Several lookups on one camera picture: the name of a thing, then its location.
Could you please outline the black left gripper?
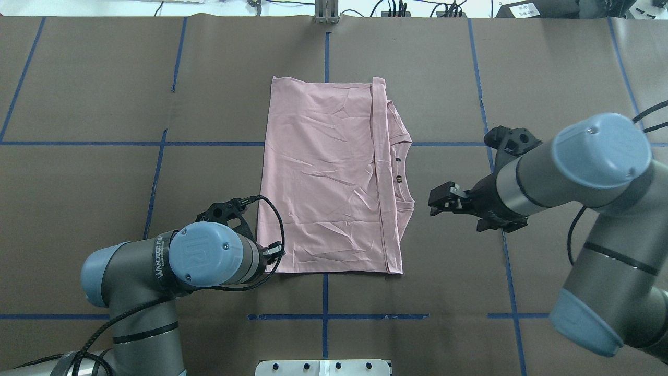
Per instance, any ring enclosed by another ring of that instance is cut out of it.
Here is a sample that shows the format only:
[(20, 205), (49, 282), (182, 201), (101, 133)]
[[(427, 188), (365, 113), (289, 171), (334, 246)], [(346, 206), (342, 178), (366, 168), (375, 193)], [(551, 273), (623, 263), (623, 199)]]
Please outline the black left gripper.
[(209, 222), (209, 223), (218, 223), (225, 226), (229, 225), (229, 222), (232, 220), (237, 220), (240, 222), (238, 226), (232, 228), (232, 231), (241, 235), (248, 240), (251, 240), (258, 246), (261, 254), (263, 255), (265, 262), (267, 264), (279, 264), (282, 260), (282, 257), (285, 255), (284, 243), (285, 243), (285, 233), (284, 233), (284, 224), (282, 222), (281, 215), (279, 214), (277, 208), (272, 202), (265, 202), (269, 208), (273, 211), (278, 224), (279, 231), (281, 234), (281, 240), (275, 241), (274, 243), (268, 246), (261, 246), (257, 242), (257, 236), (253, 234), (251, 227), (249, 226), (246, 219), (243, 215), (247, 211), (247, 207), (253, 202), (222, 202), (222, 203), (212, 203), (208, 209), (198, 216), (196, 216), (197, 222)]

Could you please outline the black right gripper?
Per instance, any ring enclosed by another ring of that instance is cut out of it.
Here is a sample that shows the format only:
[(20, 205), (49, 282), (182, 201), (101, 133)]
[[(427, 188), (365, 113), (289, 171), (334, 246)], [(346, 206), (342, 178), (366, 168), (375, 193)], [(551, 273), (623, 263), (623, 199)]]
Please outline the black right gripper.
[(497, 126), (484, 136), (487, 147), (496, 150), (492, 173), (478, 181), (470, 190), (462, 190), (453, 181), (430, 191), (430, 216), (441, 213), (476, 216), (476, 230), (501, 229), (510, 233), (528, 224), (528, 215), (521, 214), (519, 204), (511, 201), (524, 197), (516, 179), (519, 159), (542, 145), (526, 128)]

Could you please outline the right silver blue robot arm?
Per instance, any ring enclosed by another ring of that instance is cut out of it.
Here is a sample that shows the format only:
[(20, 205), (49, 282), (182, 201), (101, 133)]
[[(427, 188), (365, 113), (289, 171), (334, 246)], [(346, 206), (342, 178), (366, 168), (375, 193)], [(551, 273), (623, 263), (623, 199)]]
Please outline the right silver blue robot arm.
[(577, 202), (597, 213), (548, 318), (561, 335), (613, 357), (628, 346), (666, 362), (666, 165), (635, 120), (601, 113), (542, 142), (526, 128), (495, 127), (491, 174), (469, 190), (430, 191), (430, 214), (476, 216), (477, 231), (524, 228), (528, 218)]

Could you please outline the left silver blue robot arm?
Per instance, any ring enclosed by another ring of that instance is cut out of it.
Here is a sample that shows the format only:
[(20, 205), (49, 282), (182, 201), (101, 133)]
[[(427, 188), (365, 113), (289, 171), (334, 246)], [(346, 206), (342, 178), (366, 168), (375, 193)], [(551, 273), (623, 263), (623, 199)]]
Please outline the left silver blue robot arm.
[[(246, 208), (265, 202), (279, 241), (260, 245)], [(110, 319), (81, 349), (25, 362), (4, 375), (186, 375), (176, 301), (202, 290), (244, 292), (269, 280), (285, 254), (284, 224), (262, 195), (213, 203), (196, 220), (141, 241), (97, 250), (80, 281)]]

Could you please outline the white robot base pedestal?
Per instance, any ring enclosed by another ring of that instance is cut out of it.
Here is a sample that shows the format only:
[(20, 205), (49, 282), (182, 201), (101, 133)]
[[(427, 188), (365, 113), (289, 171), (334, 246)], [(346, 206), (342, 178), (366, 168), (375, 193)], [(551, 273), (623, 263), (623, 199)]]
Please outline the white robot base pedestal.
[(322, 359), (261, 361), (255, 375), (392, 375), (382, 359)]

